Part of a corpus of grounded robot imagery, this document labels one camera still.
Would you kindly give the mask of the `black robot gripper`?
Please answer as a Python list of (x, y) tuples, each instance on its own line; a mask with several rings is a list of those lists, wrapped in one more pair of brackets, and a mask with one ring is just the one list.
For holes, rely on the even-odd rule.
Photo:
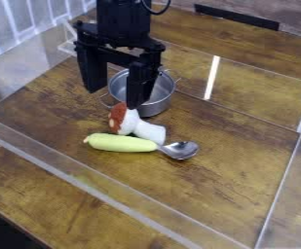
[(160, 75), (165, 45), (150, 37), (152, 0), (98, 0), (97, 22), (74, 23), (76, 54), (84, 86), (90, 93), (108, 86), (108, 63), (128, 67), (126, 106), (149, 99)]

